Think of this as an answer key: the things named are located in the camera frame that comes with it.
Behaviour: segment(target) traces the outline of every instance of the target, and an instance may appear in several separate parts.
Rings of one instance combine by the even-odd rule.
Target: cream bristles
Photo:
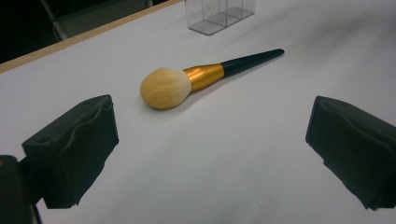
[[[171,68],[159,68],[149,74],[140,85],[140,95],[149,106],[169,109],[180,105],[191,92],[187,75]]]

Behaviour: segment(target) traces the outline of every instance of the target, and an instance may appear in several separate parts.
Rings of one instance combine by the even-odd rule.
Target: acrylic organizer
[[[184,0],[188,27],[204,35],[253,15],[256,0]]]

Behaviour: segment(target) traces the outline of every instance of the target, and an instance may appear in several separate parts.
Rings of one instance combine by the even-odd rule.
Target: brush handle
[[[285,50],[283,49],[273,49],[263,53],[253,54],[221,63],[221,66],[224,69],[224,77],[230,77],[235,74],[244,72],[249,68],[257,66],[261,63],[273,60],[274,58],[279,57],[283,53],[285,53]]]

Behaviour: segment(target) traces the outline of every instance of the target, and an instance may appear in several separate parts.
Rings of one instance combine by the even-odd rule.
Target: floor
[[[0,63],[18,58],[24,54],[42,49],[46,46],[57,43],[67,37],[83,33],[89,29],[95,28],[104,22],[114,21],[121,17],[127,16],[129,11],[138,11],[145,6],[137,5],[136,9],[132,6],[131,1],[135,0],[78,0],[84,2],[85,8],[79,8],[76,12],[70,13],[67,7],[64,10],[54,10],[58,12],[58,25],[63,27],[59,32],[50,21],[49,13],[44,9],[40,0],[7,0],[2,1],[0,6]],[[166,0],[153,0],[152,5],[157,5]],[[76,2],[75,0],[65,0],[65,3]]]

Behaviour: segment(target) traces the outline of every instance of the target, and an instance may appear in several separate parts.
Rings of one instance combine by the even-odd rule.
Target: black foam block
[[[76,105],[26,140],[22,144],[26,159],[41,175],[47,207],[77,204],[118,142],[109,95]]]
[[[365,208],[395,206],[395,127],[356,106],[318,96],[305,140]]]

